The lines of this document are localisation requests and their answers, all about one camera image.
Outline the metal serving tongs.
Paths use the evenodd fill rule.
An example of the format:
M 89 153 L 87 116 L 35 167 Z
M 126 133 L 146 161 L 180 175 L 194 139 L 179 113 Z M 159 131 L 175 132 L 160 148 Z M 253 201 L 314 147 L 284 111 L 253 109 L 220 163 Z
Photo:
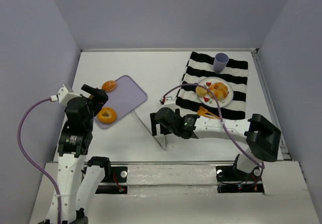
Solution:
M 160 130 L 160 124 L 155 121 L 155 113 L 149 113 L 149 126 L 147 126 L 144 121 L 140 118 L 138 113 L 133 110 L 136 117 L 139 119 L 139 121 L 143 124 L 143 126 L 149 131 L 151 136 L 155 139 L 155 141 L 159 144 L 161 149 L 163 151 L 167 150 L 167 139 L 164 134 L 161 134 Z

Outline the small round bun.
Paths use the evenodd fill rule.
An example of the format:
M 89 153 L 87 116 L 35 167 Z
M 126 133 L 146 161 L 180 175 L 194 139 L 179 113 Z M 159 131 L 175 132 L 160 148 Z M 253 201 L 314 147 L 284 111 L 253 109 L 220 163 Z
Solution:
M 207 88 L 204 88 L 204 87 L 196 87 L 195 92 L 198 97 L 203 98 L 207 95 L 208 90 L 207 90 Z

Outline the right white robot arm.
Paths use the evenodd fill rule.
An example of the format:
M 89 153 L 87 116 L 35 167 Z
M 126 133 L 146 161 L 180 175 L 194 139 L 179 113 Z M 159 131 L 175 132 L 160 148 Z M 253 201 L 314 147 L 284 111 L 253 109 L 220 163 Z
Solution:
M 160 108 L 150 114 L 152 136 L 174 134 L 182 139 L 228 139 L 238 148 L 231 167 L 232 179 L 259 180 L 265 162 L 278 159 L 281 131 L 260 114 L 250 119 L 213 119 L 196 114 L 181 116 L 179 110 Z

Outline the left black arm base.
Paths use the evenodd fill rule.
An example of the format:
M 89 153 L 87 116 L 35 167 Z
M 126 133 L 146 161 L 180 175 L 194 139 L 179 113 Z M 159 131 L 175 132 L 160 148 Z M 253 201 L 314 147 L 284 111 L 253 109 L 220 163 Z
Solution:
M 127 194 L 127 167 L 93 165 L 87 162 L 78 194 Z

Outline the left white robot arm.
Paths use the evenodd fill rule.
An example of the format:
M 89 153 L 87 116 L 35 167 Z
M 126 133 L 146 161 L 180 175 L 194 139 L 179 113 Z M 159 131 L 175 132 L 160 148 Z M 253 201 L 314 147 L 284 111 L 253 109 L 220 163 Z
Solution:
M 107 157 L 92 157 L 86 162 L 94 117 L 108 101 L 104 90 L 83 85 L 89 97 L 64 85 L 50 97 L 65 106 L 67 120 L 58 141 L 58 171 L 55 191 L 43 223 L 88 223 L 88 211 L 100 182 L 110 176 Z

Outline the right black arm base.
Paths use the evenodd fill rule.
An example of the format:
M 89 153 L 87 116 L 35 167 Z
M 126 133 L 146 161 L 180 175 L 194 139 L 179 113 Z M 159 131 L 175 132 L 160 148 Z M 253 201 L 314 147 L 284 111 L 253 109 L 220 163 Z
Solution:
M 251 173 L 244 173 L 233 166 L 216 167 L 217 191 L 223 193 L 263 193 L 264 186 L 260 179 L 261 171 L 255 168 Z

